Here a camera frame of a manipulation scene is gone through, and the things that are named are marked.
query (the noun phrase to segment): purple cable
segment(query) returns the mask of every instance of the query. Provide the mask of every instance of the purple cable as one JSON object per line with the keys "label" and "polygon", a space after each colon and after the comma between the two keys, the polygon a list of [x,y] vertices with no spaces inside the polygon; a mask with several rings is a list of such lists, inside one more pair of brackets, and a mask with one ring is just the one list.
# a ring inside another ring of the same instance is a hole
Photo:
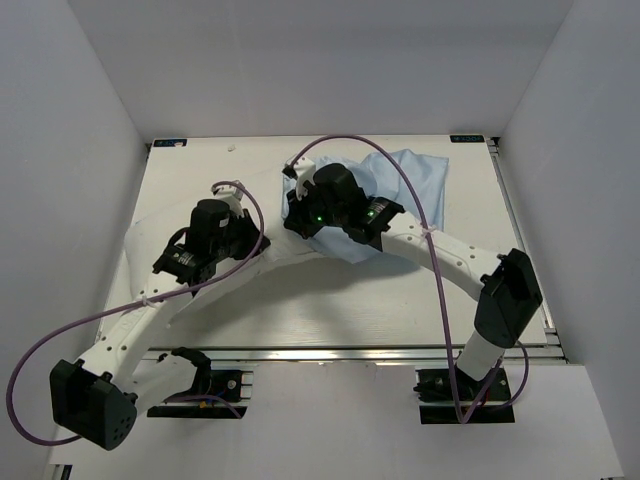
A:
{"label": "purple cable", "polygon": [[[156,295],[154,297],[149,297],[148,299],[146,299],[146,302],[149,302],[149,303],[161,302],[162,300],[167,300],[169,298],[177,297],[178,295],[183,295],[185,293],[191,293],[191,292],[194,292],[196,290],[200,290],[201,288],[208,287],[209,285],[213,285],[214,283],[221,282],[222,280],[225,280],[225,279],[229,278],[231,275],[233,275],[238,270],[243,268],[247,263],[249,263],[249,261],[257,253],[258,249],[260,248],[260,245],[262,244],[262,239],[264,238],[264,216],[262,214],[262,210],[260,209],[260,206],[258,205],[258,202],[254,198],[254,196],[251,195],[251,193],[246,188],[244,188],[244,186],[242,186],[239,183],[226,182],[226,181],[217,182],[217,183],[214,183],[211,188],[215,189],[216,187],[222,187],[222,186],[226,186],[226,185],[229,185],[229,186],[232,186],[232,187],[237,187],[242,193],[244,193],[247,196],[247,198],[251,201],[251,203],[253,203],[253,206],[255,207],[256,212],[258,213],[258,220],[259,220],[259,223],[260,223],[260,227],[259,227],[260,235],[258,235],[258,240],[256,241],[256,244],[254,245],[254,247],[251,249],[251,252],[249,252],[249,255],[247,255],[240,263],[238,263],[236,266],[234,266],[228,272],[225,272],[224,274],[220,275],[219,277],[212,278],[212,279],[207,280],[206,282],[202,282],[202,283],[200,283],[198,285],[193,285],[192,287],[186,287],[186,288],[183,288],[181,290],[175,290],[173,292],[161,293],[161,294]],[[109,309],[109,310],[105,310],[104,312],[101,312],[101,313],[96,313],[94,315],[89,315],[88,317],[85,317],[85,318],[82,318],[82,319],[77,320],[75,322],[69,323],[68,325],[60,327],[57,330],[54,330],[53,332],[45,335],[40,340],[38,340],[31,348],[29,348],[29,350],[26,351],[26,353],[22,356],[22,358],[20,358],[20,360],[18,360],[18,363],[16,364],[15,368],[13,369],[13,372],[11,372],[11,376],[9,377],[9,383],[7,384],[7,392],[6,392],[6,396],[5,396],[5,401],[6,401],[6,404],[7,404],[7,413],[9,414],[9,420],[11,420],[11,423],[13,424],[13,427],[17,430],[17,432],[20,435],[22,435],[24,438],[26,438],[30,442],[35,443],[36,445],[42,445],[43,447],[57,447],[59,445],[66,445],[68,443],[75,442],[76,440],[80,439],[80,436],[76,435],[76,436],[73,436],[73,437],[64,438],[62,440],[45,440],[45,439],[36,437],[36,436],[32,435],[31,433],[29,433],[24,428],[24,426],[20,423],[20,420],[18,419],[18,416],[16,415],[15,406],[13,404],[13,392],[15,390],[16,380],[18,379],[18,375],[20,374],[20,371],[24,367],[24,364],[27,363],[27,360],[29,360],[29,358],[40,347],[42,347],[45,343],[47,343],[49,340],[57,337],[58,335],[60,335],[60,334],[62,334],[64,332],[67,332],[67,331],[71,330],[72,328],[76,328],[76,327],[79,327],[81,325],[86,325],[87,323],[91,323],[91,322],[94,322],[96,320],[100,320],[101,318],[107,317],[109,315],[114,315],[116,313],[122,313],[122,312],[125,312],[127,310],[140,308],[140,307],[144,306],[144,304],[146,302],[143,301],[143,300],[138,300],[138,301],[135,301],[135,302],[127,303],[126,305],[121,305],[119,307],[115,307],[115,308],[112,308],[112,309]],[[222,401],[222,403],[224,403],[225,405],[229,406],[228,402],[225,402],[223,399],[220,399],[219,401]]]}
{"label": "purple cable", "polygon": [[240,412],[238,412],[233,405],[227,402],[224,398],[221,398],[217,395],[185,395],[184,397],[180,396],[172,396],[165,400],[166,403],[179,403],[179,402],[193,402],[195,400],[213,400],[215,402],[222,403],[225,407],[227,407],[231,413],[233,413],[236,418],[242,418]]}
{"label": "purple cable", "polygon": [[524,373],[522,374],[522,382],[520,382],[520,387],[518,387],[518,390],[513,394],[511,399],[507,400],[502,405],[493,407],[493,410],[500,410],[502,408],[507,408],[513,405],[513,402],[515,402],[518,398],[520,398],[520,395],[522,395],[524,387],[527,384],[527,380],[529,380],[529,354],[527,353],[527,349],[525,348],[525,346],[520,341],[518,341],[517,344],[522,349],[522,354],[524,356]]}
{"label": "purple cable", "polygon": [[393,159],[393,157],[389,155],[389,153],[386,150],[384,150],[380,145],[373,142],[372,140],[369,140],[368,138],[361,137],[359,135],[326,135],[324,137],[320,137],[314,140],[313,142],[309,143],[306,147],[304,147],[300,151],[300,153],[298,153],[293,158],[293,160],[289,165],[293,167],[298,162],[298,160],[300,160],[300,158],[302,158],[302,156],[305,153],[307,153],[311,148],[315,147],[319,143],[325,142],[327,140],[333,140],[333,139],[357,140],[359,142],[364,142],[367,145],[370,145],[371,147],[375,148],[391,163],[391,165],[393,165],[393,167],[400,174],[400,176],[402,177],[402,180],[404,181],[405,185],[409,189],[409,193],[411,194],[413,201],[416,203],[416,208],[418,209],[418,214],[420,215],[420,222],[422,222],[422,226],[426,230],[425,239],[427,240],[427,245],[429,246],[429,257],[431,258],[431,264],[433,265],[433,273],[436,277],[436,287],[438,289],[440,311],[442,312],[442,326],[444,330],[444,341],[445,341],[446,350],[447,350],[447,364],[449,367],[449,378],[451,379],[451,393],[453,396],[453,403],[455,405],[456,417],[458,418],[459,423],[463,423],[463,424],[467,423],[471,418],[471,415],[473,415],[473,412],[475,411],[476,407],[480,403],[481,399],[484,397],[487,389],[491,386],[491,383],[493,383],[493,380],[495,380],[496,375],[498,374],[499,363],[496,363],[496,366],[493,368],[493,370],[489,372],[489,374],[485,379],[482,389],[480,390],[476,398],[471,403],[471,406],[467,410],[467,413],[463,415],[462,406],[460,405],[460,393],[459,393],[458,384],[456,381],[455,362],[453,359],[453,342],[451,340],[451,327],[449,325],[449,314],[447,313],[447,302],[444,297],[444,285],[442,284],[442,272],[440,271],[440,265],[438,263],[438,258],[436,257],[435,246],[433,244],[433,237],[431,235],[431,232],[429,231],[429,223],[427,222],[427,217],[424,213],[424,209],[422,208],[422,204],[420,203],[420,199],[418,198],[418,194],[413,188],[413,185],[411,184],[409,177],[407,177],[407,174],[402,170],[402,167],[400,167],[398,162],[396,162]]}

